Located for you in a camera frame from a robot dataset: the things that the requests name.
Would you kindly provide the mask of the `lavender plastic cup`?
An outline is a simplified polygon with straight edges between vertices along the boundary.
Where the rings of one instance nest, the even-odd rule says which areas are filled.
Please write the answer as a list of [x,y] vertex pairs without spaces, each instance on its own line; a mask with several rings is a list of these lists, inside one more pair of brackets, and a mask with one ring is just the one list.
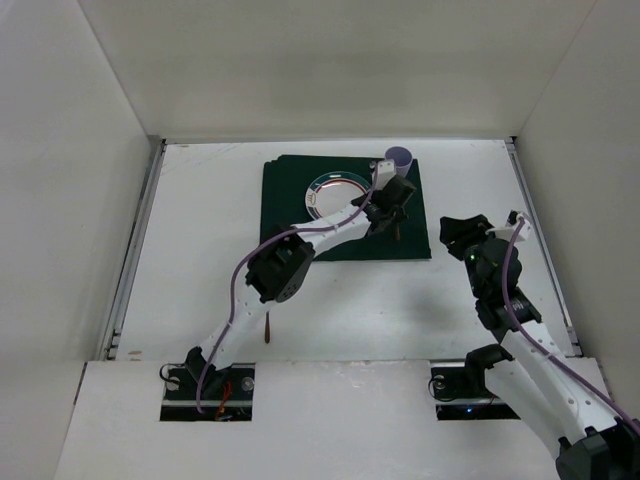
[[413,154],[405,147],[393,146],[386,150],[385,159],[392,160],[395,164],[396,173],[406,177],[413,163]]

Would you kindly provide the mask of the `white plate green red rim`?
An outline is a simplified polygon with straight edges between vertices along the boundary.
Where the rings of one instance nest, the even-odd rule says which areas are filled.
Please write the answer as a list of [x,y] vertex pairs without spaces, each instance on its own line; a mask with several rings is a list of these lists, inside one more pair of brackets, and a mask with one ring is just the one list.
[[332,215],[352,200],[365,195],[370,182],[352,172],[333,171],[320,175],[306,190],[304,204],[312,220]]

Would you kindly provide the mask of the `brown wooden fork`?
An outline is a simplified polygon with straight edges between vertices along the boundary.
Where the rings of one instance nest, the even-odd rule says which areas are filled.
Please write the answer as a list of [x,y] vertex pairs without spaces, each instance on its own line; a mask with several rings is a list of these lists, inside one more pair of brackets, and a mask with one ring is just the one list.
[[264,324],[264,342],[265,344],[270,344],[271,342],[271,321],[270,321],[270,312],[267,312],[265,315],[265,324]]

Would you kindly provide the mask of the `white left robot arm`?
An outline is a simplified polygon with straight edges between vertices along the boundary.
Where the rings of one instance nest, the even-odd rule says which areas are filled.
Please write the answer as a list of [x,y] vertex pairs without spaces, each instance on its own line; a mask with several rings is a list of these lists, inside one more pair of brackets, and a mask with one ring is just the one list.
[[188,352],[186,369],[198,378],[230,367],[259,321],[300,290],[317,256],[403,221],[405,206],[415,192],[416,187],[406,178],[385,174],[374,181],[368,193],[341,210],[286,226],[256,247],[232,274],[228,320]]

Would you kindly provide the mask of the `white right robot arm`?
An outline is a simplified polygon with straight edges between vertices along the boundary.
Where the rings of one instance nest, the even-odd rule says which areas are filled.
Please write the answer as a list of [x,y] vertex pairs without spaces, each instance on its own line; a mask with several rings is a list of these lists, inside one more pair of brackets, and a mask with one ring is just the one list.
[[506,403],[542,441],[562,479],[636,479],[639,422],[569,366],[541,314],[518,286],[516,245],[531,224],[510,213],[443,217],[440,241],[467,272],[478,318],[495,338],[465,359],[472,389]]

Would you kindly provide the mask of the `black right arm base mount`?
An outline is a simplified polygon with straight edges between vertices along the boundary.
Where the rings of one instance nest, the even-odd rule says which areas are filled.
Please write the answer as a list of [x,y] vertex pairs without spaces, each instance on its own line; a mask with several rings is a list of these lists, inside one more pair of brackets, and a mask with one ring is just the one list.
[[497,344],[469,352],[463,361],[430,364],[427,389],[439,421],[519,420],[520,417],[487,389],[485,373],[513,357]]

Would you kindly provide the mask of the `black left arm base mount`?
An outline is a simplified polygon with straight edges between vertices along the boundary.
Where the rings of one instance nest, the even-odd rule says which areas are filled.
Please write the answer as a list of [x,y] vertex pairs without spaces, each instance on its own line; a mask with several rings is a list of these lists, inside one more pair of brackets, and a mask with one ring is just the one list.
[[194,380],[181,364],[161,366],[164,382],[161,422],[249,422],[252,420],[255,364],[234,364],[203,384],[198,410]]

